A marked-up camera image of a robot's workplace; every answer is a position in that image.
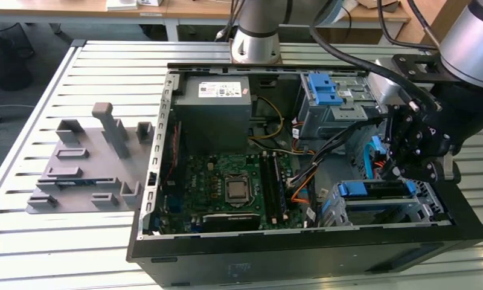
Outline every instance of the sticker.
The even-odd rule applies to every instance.
[[[317,214],[315,214],[315,212],[311,210],[311,208],[309,207],[307,208],[307,211],[306,211],[306,215],[307,215],[307,217],[310,218],[310,220],[315,220],[315,216],[317,216]]]
[[[139,16],[162,17],[161,13],[139,13]]]
[[[199,98],[241,98],[242,83],[239,82],[202,82],[198,85]]]
[[[74,181],[60,181],[60,182],[56,181],[56,183],[57,185],[76,185]]]
[[[346,90],[346,91],[338,91],[338,95],[341,97],[353,97],[353,93],[351,93],[351,90]]]
[[[317,195],[318,198],[326,198],[327,197],[327,193],[329,193],[329,190],[322,188],[319,194]]]
[[[291,129],[291,136],[294,139],[298,139],[298,135],[299,135],[301,131],[297,128]]]

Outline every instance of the motherboard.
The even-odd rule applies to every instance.
[[[262,165],[271,165],[278,175],[273,185],[262,178],[269,172]],[[185,194],[169,202],[174,212],[167,215],[169,233],[301,228],[301,212],[286,208],[285,201],[285,181],[291,175],[290,156],[283,153],[190,155]]]

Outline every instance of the ram slot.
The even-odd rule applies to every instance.
[[[277,224],[283,221],[286,202],[285,189],[279,182],[281,176],[274,156],[265,153],[259,156],[259,170],[266,221],[269,224]]]

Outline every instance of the white desk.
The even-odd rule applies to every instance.
[[[412,52],[338,47],[367,60]],[[341,64],[317,45],[282,44],[281,51],[287,64]],[[90,41],[84,48],[70,48],[0,168],[0,289],[157,289],[137,264],[125,261],[131,212],[29,215],[24,208],[58,141],[60,120],[76,118],[85,127],[100,126],[92,107],[94,102],[110,102],[123,126],[155,122],[167,62],[229,62],[227,45]],[[459,187],[483,223],[483,133],[468,139],[455,159],[464,175]],[[483,243],[444,253],[402,273],[242,287],[257,286],[483,289]]]

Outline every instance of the silver robot arm segment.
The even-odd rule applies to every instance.
[[[279,24],[311,25],[327,2],[321,19],[330,23],[342,8],[342,0],[246,0],[231,44],[234,62],[277,63],[281,59]]]

